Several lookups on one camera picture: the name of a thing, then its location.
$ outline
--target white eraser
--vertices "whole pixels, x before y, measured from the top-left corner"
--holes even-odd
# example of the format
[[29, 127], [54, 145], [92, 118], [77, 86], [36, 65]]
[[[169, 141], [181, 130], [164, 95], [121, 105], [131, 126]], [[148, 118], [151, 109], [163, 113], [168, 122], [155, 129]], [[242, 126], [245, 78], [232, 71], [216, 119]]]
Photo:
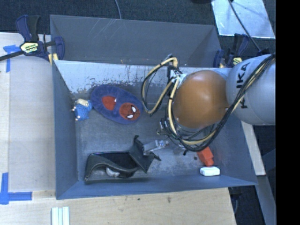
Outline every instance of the white eraser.
[[200, 168], [200, 174], [203, 176], [218, 176], [220, 175], [220, 169], [215, 166], [202, 167]]

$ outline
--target blue toy figure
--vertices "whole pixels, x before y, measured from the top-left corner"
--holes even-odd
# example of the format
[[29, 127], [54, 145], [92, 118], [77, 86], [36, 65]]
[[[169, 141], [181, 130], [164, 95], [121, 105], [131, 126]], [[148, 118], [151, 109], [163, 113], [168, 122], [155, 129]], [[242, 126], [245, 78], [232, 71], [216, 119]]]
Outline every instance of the blue toy figure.
[[92, 110], [93, 106], [89, 100], [78, 99], [75, 102], [75, 106], [72, 111], [75, 113], [75, 120], [82, 121], [89, 119], [89, 112]]

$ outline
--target gray bin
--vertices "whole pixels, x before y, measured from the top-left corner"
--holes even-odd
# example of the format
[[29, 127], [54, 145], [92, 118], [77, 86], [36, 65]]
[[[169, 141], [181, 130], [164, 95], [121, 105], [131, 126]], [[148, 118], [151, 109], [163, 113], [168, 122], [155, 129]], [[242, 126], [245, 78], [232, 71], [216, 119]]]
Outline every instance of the gray bin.
[[[142, 143], [163, 139], [156, 134], [156, 129], [158, 121], [165, 114], [165, 103], [152, 117], [143, 112], [136, 123], [121, 125], [104, 118], [94, 109], [88, 120], [75, 121], [71, 111], [74, 101], [78, 98], [88, 99], [92, 89], [101, 84], [121, 87], [140, 98], [144, 76], [170, 53], [178, 55], [176, 57], [185, 73], [212, 69], [214, 54], [219, 48], [218, 37], [213, 26], [69, 16], [51, 16], [51, 30], [53, 37], [62, 36], [66, 42], [64, 60], [56, 61], [52, 66], [57, 199], [257, 184], [241, 121], [234, 116], [229, 118], [210, 145], [215, 165], [221, 169], [220, 176], [202, 176], [199, 169], [203, 164], [199, 159], [194, 159], [197, 155], [193, 152], [188, 152], [185, 156], [182, 152], [174, 153], [175, 145], [171, 144], [155, 152], [162, 161], [154, 160], [147, 173], [137, 171], [129, 179], [103, 175], [98, 182], [85, 183], [84, 170], [90, 153], [128, 150], [135, 135], [139, 136]], [[115, 37], [113, 34], [118, 32], [121, 33]], [[174, 34], [176, 43], [170, 40], [170, 34]], [[91, 41], [86, 39], [87, 35], [107, 39]], [[153, 38], [153, 47], [147, 47], [149, 51], [145, 54], [143, 46], [149, 37]], [[191, 37], [191, 42], [186, 43], [186, 39]], [[156, 40], [158, 46], [160, 41], [165, 41], [164, 46], [158, 49], [154, 46]], [[115, 50], [104, 49], [103, 43], [106, 46], [115, 44]], [[131, 48], [127, 50], [126, 60], [123, 57], [125, 47]], [[152, 81], [150, 101], [154, 102], [158, 98], [165, 82], [166, 70], [161, 69]]]

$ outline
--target blue tape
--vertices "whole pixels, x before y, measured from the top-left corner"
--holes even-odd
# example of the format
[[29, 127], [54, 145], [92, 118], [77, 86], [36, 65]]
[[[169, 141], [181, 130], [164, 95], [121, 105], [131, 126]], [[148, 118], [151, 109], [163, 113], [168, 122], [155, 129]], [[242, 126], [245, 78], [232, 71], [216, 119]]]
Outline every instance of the blue tape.
[[[8, 53], [15, 53], [20, 51], [21, 49], [16, 46], [16, 45], [9, 45], [9, 46], [4, 46], [3, 49]], [[6, 72], [8, 73], [10, 71], [10, 58], [6, 62]]]
[[32, 192], [8, 192], [8, 173], [2, 174], [2, 183], [0, 191], [0, 204], [7, 205], [10, 201], [28, 201], [32, 200]]

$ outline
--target orange block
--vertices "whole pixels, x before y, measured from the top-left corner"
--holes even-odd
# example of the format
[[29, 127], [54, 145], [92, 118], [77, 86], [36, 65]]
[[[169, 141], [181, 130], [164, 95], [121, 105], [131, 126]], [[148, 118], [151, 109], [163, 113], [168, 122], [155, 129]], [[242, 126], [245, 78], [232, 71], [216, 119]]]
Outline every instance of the orange block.
[[201, 162], [203, 162], [206, 166], [213, 166], [214, 160], [212, 159], [214, 156], [209, 147], [206, 147], [200, 152], [197, 152], [197, 155]]

